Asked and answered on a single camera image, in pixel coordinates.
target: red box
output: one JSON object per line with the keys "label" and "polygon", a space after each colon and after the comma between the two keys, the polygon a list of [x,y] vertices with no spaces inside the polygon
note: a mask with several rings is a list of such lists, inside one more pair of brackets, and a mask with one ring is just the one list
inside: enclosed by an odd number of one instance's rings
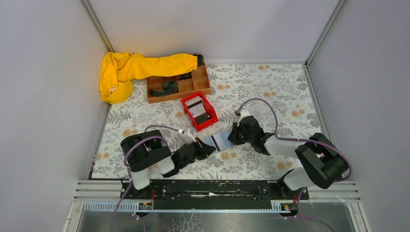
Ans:
{"label": "red box", "polygon": [[[187,105],[185,104],[187,101],[189,101],[189,100],[191,100],[195,97],[202,98],[202,102],[204,104],[205,111],[210,115],[210,119],[208,119],[207,121],[205,121],[205,122],[203,122],[199,125],[196,123],[194,117],[190,113]],[[202,92],[199,91],[199,92],[196,92],[192,95],[189,95],[189,96],[181,99],[181,103],[184,106],[185,113],[187,113],[190,116],[192,124],[196,128],[197,131],[200,131],[200,130],[202,130],[206,127],[209,127],[210,125],[218,122],[218,116],[217,116],[217,113],[215,112],[214,107],[212,107],[211,103],[209,103],[208,99],[206,99],[205,95]]]}

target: floor surface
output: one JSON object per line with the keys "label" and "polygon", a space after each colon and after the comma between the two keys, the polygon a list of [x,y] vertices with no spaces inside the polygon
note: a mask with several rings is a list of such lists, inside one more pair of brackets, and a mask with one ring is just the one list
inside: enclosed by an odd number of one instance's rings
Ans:
{"label": "floor surface", "polygon": [[[114,104],[108,115],[92,178],[121,178],[127,175],[120,142],[127,136],[141,133],[152,124],[177,129],[192,128],[194,136],[203,138],[230,128],[237,120],[234,114],[241,103],[250,98],[263,98],[275,109],[279,120],[279,136],[306,138],[320,132],[319,120],[301,64],[211,64],[207,65],[212,93],[206,95],[214,106],[219,122],[200,132],[192,127],[179,100],[149,104],[146,81],[134,80],[132,95],[123,103]],[[265,132],[273,132],[275,120],[261,101],[245,105]],[[172,151],[184,144],[174,131],[160,129]],[[259,154],[249,145],[239,145],[196,161],[171,179],[252,179],[275,180],[289,169],[300,167],[299,161],[282,155]],[[156,165],[150,168],[151,179],[163,179]]]}

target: yellow cloth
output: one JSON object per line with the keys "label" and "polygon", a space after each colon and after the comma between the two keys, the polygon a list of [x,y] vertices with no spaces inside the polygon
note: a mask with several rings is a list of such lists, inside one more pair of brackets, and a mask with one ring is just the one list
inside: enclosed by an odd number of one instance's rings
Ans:
{"label": "yellow cloth", "polygon": [[108,52],[101,66],[101,99],[110,104],[123,102],[132,94],[132,79],[189,73],[197,69],[197,58],[189,54],[147,58],[129,52]]}

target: wooden compartment box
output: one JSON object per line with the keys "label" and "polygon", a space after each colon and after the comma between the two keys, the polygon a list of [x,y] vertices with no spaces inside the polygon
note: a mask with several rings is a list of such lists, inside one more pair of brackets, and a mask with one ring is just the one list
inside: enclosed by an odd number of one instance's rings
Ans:
{"label": "wooden compartment box", "polygon": [[[181,99],[195,92],[201,91],[203,94],[211,93],[208,72],[206,66],[198,66],[197,70],[192,71],[192,79],[178,80],[179,76],[161,77],[150,76],[146,79],[146,98],[149,103],[165,102],[170,100]],[[162,84],[168,81],[176,81],[178,84],[178,93],[173,93],[163,97],[151,97],[150,89],[163,90]]]}

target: gray wall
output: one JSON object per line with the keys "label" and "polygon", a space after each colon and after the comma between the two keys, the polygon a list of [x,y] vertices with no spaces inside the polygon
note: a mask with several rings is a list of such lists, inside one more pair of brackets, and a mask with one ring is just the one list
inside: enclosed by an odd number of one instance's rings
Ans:
{"label": "gray wall", "polygon": [[105,104],[79,0],[0,2],[0,231],[61,231]]}
{"label": "gray wall", "polygon": [[207,62],[308,58],[337,0],[91,0],[119,52]]}
{"label": "gray wall", "polygon": [[410,1],[350,0],[312,64],[372,231],[408,231]]}

